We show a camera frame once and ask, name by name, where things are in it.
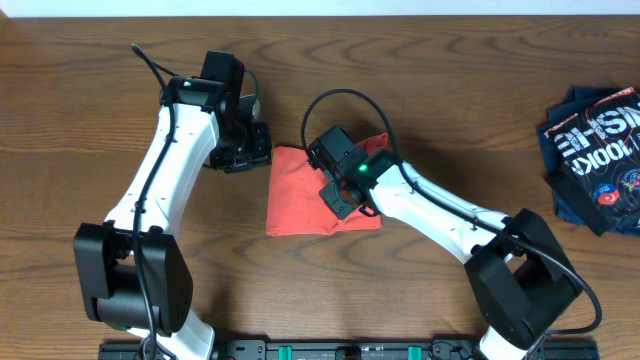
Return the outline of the red Boyd soccer t-shirt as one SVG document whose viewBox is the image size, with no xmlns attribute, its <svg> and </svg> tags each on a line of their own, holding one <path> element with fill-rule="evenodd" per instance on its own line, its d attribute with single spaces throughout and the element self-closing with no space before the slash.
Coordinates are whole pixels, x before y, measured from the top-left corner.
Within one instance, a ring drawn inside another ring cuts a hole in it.
<svg viewBox="0 0 640 360">
<path fill-rule="evenodd" d="M 273 150 L 270 171 L 266 234 L 330 236 L 339 232 L 378 230 L 380 217 L 352 213 L 340 220 L 323 202 L 320 190 L 328 184 L 320 170 L 308 163 L 300 148 L 278 146 Z"/>
</svg>

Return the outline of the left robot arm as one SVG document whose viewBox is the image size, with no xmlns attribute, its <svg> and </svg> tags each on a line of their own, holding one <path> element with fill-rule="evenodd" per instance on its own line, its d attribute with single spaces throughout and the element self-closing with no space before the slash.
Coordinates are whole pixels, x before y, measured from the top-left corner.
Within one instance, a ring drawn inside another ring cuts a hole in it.
<svg viewBox="0 0 640 360">
<path fill-rule="evenodd" d="M 192 308 L 193 278 L 178 246 L 187 202 L 204 168 L 237 173 L 271 161 L 259 96 L 241 92 L 247 69 L 210 51 L 185 77 L 133 51 L 161 87 L 158 125 L 126 193 L 98 224 L 83 223 L 73 248 L 87 317 L 139 338 L 105 343 L 101 359 L 216 359 L 214 328 Z"/>
</svg>

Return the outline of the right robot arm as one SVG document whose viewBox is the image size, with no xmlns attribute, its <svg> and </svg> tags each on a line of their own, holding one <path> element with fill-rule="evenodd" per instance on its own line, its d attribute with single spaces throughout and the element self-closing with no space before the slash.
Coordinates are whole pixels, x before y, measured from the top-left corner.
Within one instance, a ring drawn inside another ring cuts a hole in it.
<svg viewBox="0 0 640 360">
<path fill-rule="evenodd" d="M 523 209 L 510 217 L 478 207 L 426 180 L 396 153 L 367 153 L 339 127 L 307 148 L 328 183 L 319 192 L 339 219 L 359 211 L 395 218 L 464 267 L 489 328 L 486 359 L 524 359 L 582 293 L 575 269 L 546 222 Z"/>
</svg>

